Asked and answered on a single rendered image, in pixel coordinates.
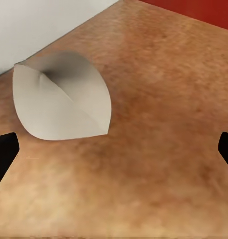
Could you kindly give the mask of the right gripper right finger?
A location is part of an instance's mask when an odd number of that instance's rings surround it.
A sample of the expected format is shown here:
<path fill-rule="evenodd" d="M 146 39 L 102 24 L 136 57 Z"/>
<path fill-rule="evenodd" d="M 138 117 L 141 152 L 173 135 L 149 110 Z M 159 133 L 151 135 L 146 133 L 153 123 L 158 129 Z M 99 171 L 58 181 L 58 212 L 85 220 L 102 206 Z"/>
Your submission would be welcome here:
<path fill-rule="evenodd" d="M 222 135 L 220 137 L 219 144 L 218 144 L 218 151 L 228 164 L 228 133 L 227 132 L 222 132 Z"/>

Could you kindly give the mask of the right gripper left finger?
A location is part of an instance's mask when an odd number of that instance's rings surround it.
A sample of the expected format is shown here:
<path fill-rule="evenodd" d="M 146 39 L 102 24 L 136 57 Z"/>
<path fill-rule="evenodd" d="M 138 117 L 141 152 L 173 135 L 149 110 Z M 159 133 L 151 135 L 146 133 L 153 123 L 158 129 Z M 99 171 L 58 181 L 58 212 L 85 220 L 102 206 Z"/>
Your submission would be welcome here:
<path fill-rule="evenodd" d="M 20 151 L 16 133 L 0 136 L 0 182 Z"/>

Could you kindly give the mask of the paper coffee filter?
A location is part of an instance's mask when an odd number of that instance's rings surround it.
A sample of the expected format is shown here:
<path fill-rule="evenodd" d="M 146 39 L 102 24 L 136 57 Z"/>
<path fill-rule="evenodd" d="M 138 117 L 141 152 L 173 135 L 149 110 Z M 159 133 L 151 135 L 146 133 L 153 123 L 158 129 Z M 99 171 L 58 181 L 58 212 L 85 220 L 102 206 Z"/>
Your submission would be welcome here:
<path fill-rule="evenodd" d="M 43 140 L 105 135 L 111 99 L 93 64 L 75 52 L 56 52 L 14 64 L 13 98 L 25 130 Z"/>

